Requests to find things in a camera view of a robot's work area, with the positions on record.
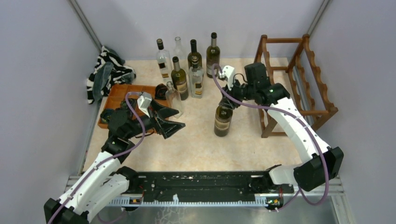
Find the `olive wine bottle grey cap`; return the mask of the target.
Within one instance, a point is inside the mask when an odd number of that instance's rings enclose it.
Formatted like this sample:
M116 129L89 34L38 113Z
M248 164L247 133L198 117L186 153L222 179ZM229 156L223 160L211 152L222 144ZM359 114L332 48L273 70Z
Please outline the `olive wine bottle grey cap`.
M219 105L215 112L214 133L219 137L224 137L229 133L233 116L233 109Z

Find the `slim clear glass bottle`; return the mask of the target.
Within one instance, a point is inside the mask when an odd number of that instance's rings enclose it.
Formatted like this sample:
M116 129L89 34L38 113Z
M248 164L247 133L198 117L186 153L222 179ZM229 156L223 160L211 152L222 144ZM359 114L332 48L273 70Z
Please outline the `slim clear glass bottle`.
M178 110L179 113L174 115L174 118L178 119L184 112L183 103L179 92L174 88L171 81L166 83L167 91L165 92L166 101L168 106L172 109Z

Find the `green wine bottle silver neck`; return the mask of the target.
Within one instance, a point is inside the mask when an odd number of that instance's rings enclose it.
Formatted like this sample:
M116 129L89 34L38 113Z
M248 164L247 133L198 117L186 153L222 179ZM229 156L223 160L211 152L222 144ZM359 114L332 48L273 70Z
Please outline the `green wine bottle silver neck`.
M184 69L181 68L179 58L174 56L172 58L173 70L171 72L171 78L175 89L180 94L181 100L184 101L188 98L188 84L187 75Z

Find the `brown wooden wine rack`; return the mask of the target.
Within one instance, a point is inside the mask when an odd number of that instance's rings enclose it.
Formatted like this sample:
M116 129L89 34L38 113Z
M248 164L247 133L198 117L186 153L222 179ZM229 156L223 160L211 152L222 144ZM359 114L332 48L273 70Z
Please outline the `brown wooden wine rack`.
M271 65L267 45L273 43L297 44L296 50L287 66ZM302 53L305 53L307 56L309 67L325 107L323 110L316 108L316 102L311 96L311 85L305 77L305 69L302 65ZM274 83L275 71L281 71L287 75L291 86L291 96L294 98L297 109L304 118L313 118L313 124L311 125L313 130L318 130L339 111L328 98L328 88L322 81L320 67L315 63L315 53L310 48L310 36L308 34L304 34L301 38L269 38L267 35L262 35L259 40L254 61L261 62L262 58L264 58L267 74L271 83Z

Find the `dark green wine bottle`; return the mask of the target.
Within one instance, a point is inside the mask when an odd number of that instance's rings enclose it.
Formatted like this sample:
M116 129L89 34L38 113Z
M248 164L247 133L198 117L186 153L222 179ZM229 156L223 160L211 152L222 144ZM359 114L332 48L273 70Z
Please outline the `dark green wine bottle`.
M217 45L217 33L211 33L211 44L206 50L206 74L209 78L217 76L217 69L212 72L213 64L219 64L220 62L220 48Z

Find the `dark wine bottle black cap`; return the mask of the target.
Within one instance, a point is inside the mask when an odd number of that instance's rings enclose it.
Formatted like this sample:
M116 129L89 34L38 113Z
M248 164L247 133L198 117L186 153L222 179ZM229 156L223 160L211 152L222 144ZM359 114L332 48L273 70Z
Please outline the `dark wine bottle black cap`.
M196 56L198 58L198 65L202 67L202 56L201 54L197 51L197 41L195 39L190 40L190 46L191 46L191 52L187 56L188 60L188 69L192 66L192 58L193 56Z

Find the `clear square spirit bottle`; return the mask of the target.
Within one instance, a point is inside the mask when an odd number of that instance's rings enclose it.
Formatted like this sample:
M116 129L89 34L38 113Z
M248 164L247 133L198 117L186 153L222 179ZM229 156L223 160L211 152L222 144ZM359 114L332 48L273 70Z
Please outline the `clear square spirit bottle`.
M172 65L170 61L170 53L164 48L163 40L161 38L158 38L156 40L156 43L158 47L158 52L156 53L156 60L163 79L163 83L166 84L167 82L172 81Z

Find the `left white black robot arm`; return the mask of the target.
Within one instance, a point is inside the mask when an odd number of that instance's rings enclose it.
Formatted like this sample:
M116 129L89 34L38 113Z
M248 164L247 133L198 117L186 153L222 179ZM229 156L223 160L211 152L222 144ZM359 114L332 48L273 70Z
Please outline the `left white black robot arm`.
M94 163L78 181L58 199L50 198L44 204L46 222L49 224L88 224L115 197L140 190L138 172L121 164L137 144L130 138L144 135L154 129L165 139L185 127L184 123L168 121L179 111L156 101L138 103L144 115L118 108L108 121L109 137Z

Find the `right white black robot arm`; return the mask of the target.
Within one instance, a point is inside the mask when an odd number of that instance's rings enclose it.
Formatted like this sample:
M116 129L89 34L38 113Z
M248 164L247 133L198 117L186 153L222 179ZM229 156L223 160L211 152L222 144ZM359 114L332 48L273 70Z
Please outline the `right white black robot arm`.
M215 64L213 71L227 82L221 90L224 98L234 107L243 105L266 111L293 142L299 154L301 165L280 165L269 171L269 176L263 179L266 191L276 192L281 184L292 184L308 192L328 184L338 175L343 151L339 147L330 147L315 133L286 88L280 83L270 82L263 63L245 66L247 80L243 84L236 79L235 69L230 65L221 68Z

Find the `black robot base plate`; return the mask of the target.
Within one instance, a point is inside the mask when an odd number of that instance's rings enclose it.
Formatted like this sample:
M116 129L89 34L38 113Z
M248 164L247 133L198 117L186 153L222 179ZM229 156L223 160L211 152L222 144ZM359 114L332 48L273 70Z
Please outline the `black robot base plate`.
M139 172L126 193L148 203L171 202L174 195L182 203L227 203L253 202L257 194L294 193L294 188L273 184L267 171Z

